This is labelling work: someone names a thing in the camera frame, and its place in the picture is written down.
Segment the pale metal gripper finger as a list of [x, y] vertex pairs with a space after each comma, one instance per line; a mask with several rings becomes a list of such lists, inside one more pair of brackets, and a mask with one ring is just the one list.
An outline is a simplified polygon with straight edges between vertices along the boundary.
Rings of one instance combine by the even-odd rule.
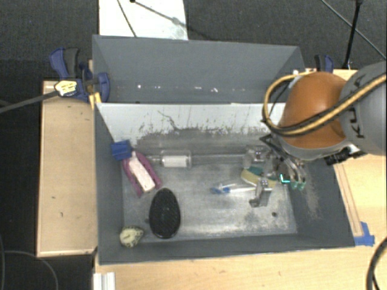
[[261, 179], [256, 186], [255, 197], [249, 200], [252, 208], [266, 207], [268, 205], [272, 188], [269, 186], [268, 179]]
[[269, 152], [267, 146], [247, 146], [243, 156], [243, 168], [249, 168], [254, 164], [264, 163]]

